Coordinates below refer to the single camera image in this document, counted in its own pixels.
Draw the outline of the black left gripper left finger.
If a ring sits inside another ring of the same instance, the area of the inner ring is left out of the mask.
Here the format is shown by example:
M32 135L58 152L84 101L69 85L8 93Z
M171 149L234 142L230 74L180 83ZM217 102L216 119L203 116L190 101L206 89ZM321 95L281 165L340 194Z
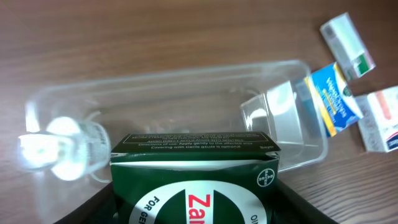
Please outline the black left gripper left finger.
M112 182L74 211L55 222L55 224L115 223L117 223L117 211Z

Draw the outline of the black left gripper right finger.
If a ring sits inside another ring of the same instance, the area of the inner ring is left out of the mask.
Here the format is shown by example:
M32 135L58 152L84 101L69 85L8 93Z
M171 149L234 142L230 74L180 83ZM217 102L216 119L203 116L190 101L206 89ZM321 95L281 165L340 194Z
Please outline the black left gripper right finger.
M275 224L338 224L278 180L272 195L272 223Z

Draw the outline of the green Zam-Buk ointment box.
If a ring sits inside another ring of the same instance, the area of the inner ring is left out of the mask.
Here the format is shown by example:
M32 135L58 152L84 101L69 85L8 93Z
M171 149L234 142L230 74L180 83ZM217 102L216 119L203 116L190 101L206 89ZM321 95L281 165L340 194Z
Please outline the green Zam-Buk ointment box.
M121 223L269 223L279 146L262 132L128 134L111 151Z

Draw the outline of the blue VapoDrops lozenge box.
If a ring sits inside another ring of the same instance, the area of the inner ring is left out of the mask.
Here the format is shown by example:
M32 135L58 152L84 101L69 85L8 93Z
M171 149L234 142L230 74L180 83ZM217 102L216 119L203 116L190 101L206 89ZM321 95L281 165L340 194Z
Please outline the blue VapoDrops lozenge box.
M320 110L326 135L330 138L363 118L338 64L332 63L304 79Z

